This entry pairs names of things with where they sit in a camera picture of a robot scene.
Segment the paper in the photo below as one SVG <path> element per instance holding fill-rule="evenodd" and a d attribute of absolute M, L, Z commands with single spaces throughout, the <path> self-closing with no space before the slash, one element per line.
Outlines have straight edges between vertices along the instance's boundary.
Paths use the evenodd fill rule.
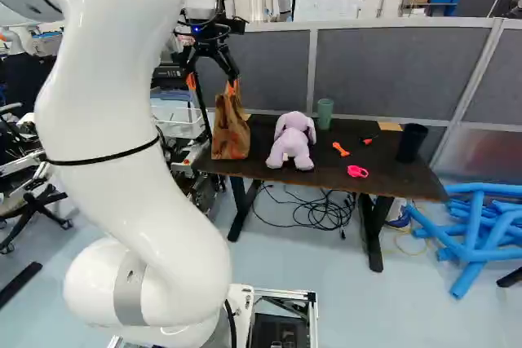
<path fill-rule="evenodd" d="M 378 127 L 381 130 L 398 130 L 399 132 L 402 131 L 402 128 L 400 128 L 400 124 L 396 124 L 395 122 L 378 122 Z"/>

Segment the orange clip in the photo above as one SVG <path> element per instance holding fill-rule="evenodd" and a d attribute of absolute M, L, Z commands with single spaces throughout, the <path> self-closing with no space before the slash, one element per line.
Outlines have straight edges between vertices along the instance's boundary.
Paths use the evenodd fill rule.
<path fill-rule="evenodd" d="M 186 82 L 189 90 L 196 89 L 196 78 L 194 78 L 194 73 L 189 73 L 187 75 Z"/>
<path fill-rule="evenodd" d="M 228 95 L 235 95 L 237 91 L 237 84 L 239 81 L 236 79 L 234 81 L 234 86 L 230 84 L 230 82 L 227 82 L 227 88 L 228 88 Z"/>
<path fill-rule="evenodd" d="M 345 156 L 349 156 L 349 155 L 350 155 L 350 152 L 344 150 L 344 149 L 341 147 L 341 145 L 340 145 L 339 143 L 335 142 L 335 143 L 332 144 L 332 145 L 334 146 L 334 148 L 335 148 L 337 151 L 341 152 L 341 156 L 342 156 L 342 157 L 345 157 Z"/>

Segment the gray cubicle partition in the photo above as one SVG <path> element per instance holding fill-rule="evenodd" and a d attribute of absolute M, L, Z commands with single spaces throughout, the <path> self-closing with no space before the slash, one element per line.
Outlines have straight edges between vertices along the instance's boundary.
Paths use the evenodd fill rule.
<path fill-rule="evenodd" d="M 522 21 L 503 20 L 476 88 L 439 147 L 434 167 L 446 177 L 522 183 Z"/>
<path fill-rule="evenodd" d="M 435 168 L 462 125 L 522 131 L 522 93 L 517 89 L 522 67 L 516 56 L 522 21 L 251 24 L 245 36 L 232 36 L 228 43 L 241 70 L 247 111 L 300 110 L 312 116 L 315 102 L 328 97 L 335 101 L 335 117 L 418 122 L 430 128 L 422 155 L 427 160 L 433 156 Z M 225 76 L 206 59 L 198 72 L 212 108 Z"/>
<path fill-rule="evenodd" d="M 250 32 L 231 36 L 228 45 L 241 70 L 241 99 L 248 109 L 305 112 L 310 32 Z M 214 107 L 227 81 L 210 59 L 197 64 L 203 97 Z"/>
<path fill-rule="evenodd" d="M 479 59 L 485 28 L 321 30 L 314 101 L 335 112 L 450 120 Z"/>
<path fill-rule="evenodd" d="M 522 126 L 522 31 L 504 29 L 464 121 Z"/>

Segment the floor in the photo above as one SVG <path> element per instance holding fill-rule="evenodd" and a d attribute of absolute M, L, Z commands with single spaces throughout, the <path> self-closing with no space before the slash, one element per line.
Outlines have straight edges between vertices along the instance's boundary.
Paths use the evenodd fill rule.
<path fill-rule="evenodd" d="M 308 200 L 318 195 L 310 188 L 289 189 Z M 272 194 L 280 200 L 286 197 L 279 184 Z M 265 193 L 255 206 L 271 222 L 291 222 L 293 207 L 275 205 Z M 61 296 L 69 263 L 102 233 L 70 202 L 56 208 L 61 216 L 73 219 L 73 229 L 62 231 L 38 217 L 16 242 L 15 252 L 0 257 L 0 287 L 29 262 L 44 264 L 38 276 L 0 311 L 1 345 L 6 348 L 105 348 L 110 339 L 72 316 Z M 419 208 L 435 220 L 445 219 L 442 205 L 421 204 Z M 232 194 L 224 193 L 211 216 L 224 235 L 234 213 Z M 516 262 L 490 265 L 457 302 L 447 291 L 458 266 L 437 263 L 431 247 L 418 256 L 406 254 L 422 252 L 424 241 L 384 231 L 385 271 L 375 274 L 367 267 L 359 234 L 356 212 L 346 240 L 336 231 L 270 227 L 250 215 L 240 240 L 230 244 L 234 281 L 270 289 L 316 291 L 321 348 L 520 346 L 522 284 L 511 289 L 494 284 L 519 267 Z"/>

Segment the pink stuffed animal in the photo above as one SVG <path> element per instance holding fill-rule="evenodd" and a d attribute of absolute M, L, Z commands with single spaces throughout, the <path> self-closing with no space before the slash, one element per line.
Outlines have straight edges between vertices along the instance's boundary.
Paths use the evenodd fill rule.
<path fill-rule="evenodd" d="M 308 139 L 316 143 L 316 127 L 313 119 L 301 112 L 283 114 L 277 120 L 274 144 L 266 164 L 270 169 L 279 169 L 283 166 L 284 154 L 294 158 L 295 167 L 299 170 L 313 169 L 308 150 Z"/>

